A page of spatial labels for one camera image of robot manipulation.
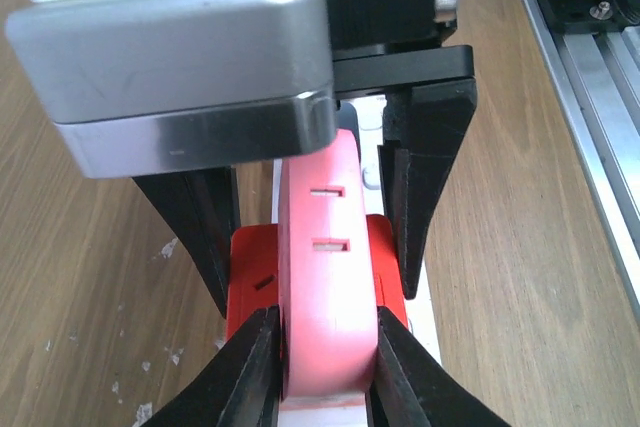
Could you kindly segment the white power strip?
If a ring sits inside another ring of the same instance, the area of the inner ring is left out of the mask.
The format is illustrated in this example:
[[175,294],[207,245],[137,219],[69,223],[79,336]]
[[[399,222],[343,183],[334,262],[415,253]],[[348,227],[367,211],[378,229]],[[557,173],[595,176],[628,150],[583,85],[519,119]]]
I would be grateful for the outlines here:
[[440,353],[429,288],[405,298],[383,212],[384,107],[382,97],[344,102],[329,146],[275,162],[270,222],[232,236],[226,331],[259,308],[279,308],[281,426],[366,424],[379,306]]

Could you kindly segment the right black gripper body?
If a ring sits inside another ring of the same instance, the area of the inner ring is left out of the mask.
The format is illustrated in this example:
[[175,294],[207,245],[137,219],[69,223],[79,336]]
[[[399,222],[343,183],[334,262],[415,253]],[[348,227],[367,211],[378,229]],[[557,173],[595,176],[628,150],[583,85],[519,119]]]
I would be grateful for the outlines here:
[[444,47],[459,0],[326,0],[338,97],[474,76],[468,45]]

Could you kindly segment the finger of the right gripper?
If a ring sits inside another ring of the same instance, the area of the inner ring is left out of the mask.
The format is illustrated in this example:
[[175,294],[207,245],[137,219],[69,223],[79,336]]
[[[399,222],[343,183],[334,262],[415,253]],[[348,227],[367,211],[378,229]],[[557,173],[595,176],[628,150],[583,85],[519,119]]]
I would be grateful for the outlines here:
[[227,166],[147,175],[134,182],[186,248],[225,317],[231,238],[240,227],[236,170]]
[[386,95],[378,148],[404,297],[416,297],[431,220],[477,106],[473,78]]

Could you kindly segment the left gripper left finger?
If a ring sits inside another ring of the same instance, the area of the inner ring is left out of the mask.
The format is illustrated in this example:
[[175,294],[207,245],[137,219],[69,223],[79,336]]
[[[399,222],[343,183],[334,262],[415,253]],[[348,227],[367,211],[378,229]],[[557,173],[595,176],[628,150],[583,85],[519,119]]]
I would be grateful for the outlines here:
[[260,308],[148,426],[275,426],[281,397],[279,307]]

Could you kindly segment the pink plug adapter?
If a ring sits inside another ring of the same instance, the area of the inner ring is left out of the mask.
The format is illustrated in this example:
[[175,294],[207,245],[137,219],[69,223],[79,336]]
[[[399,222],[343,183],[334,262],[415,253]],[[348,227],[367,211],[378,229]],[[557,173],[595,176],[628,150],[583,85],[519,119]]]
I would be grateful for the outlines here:
[[365,391],[378,343],[377,308],[351,131],[339,130],[321,151],[283,160],[278,255],[284,397]]

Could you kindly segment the red cube plug adapter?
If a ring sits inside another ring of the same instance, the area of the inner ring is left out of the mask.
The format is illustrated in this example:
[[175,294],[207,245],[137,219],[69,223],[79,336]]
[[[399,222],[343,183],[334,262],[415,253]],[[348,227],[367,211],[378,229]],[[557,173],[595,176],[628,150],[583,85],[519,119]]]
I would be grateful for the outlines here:
[[[376,303],[408,326],[391,224],[378,214],[367,216],[366,221]],[[242,227],[232,236],[226,338],[231,338],[255,310],[279,303],[277,240],[275,224]],[[356,294],[346,291],[344,273],[330,273],[329,259],[328,254],[314,254],[310,266],[294,275],[292,287],[301,291],[300,306],[313,312],[329,306],[337,313],[346,313]]]

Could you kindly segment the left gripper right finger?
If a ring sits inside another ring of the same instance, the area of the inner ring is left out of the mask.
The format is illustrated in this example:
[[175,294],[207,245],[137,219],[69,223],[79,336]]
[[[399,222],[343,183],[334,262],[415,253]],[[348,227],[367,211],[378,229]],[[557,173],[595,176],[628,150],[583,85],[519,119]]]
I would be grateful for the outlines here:
[[369,426],[505,426],[427,352],[394,313],[378,308],[378,346],[366,393]]

